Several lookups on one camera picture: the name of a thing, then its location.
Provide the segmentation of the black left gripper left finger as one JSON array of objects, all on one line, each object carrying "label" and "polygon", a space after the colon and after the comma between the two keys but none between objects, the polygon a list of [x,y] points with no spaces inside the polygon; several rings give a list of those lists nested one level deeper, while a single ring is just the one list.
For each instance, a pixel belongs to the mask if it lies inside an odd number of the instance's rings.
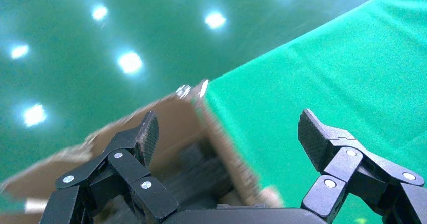
[{"label": "black left gripper left finger", "polygon": [[158,139],[154,111],[137,127],[115,134],[99,155],[57,179],[41,223],[93,223],[117,196],[142,223],[163,223],[179,204],[149,171]]}]

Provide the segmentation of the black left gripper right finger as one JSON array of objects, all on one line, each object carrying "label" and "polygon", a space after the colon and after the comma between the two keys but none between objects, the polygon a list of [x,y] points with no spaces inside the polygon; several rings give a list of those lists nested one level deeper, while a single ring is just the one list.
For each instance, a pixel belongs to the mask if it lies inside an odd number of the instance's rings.
[{"label": "black left gripper right finger", "polygon": [[302,209],[332,223],[352,194],[383,223],[426,223],[425,181],[418,173],[370,152],[347,130],[323,124],[309,109],[300,115],[298,140],[320,173]]}]

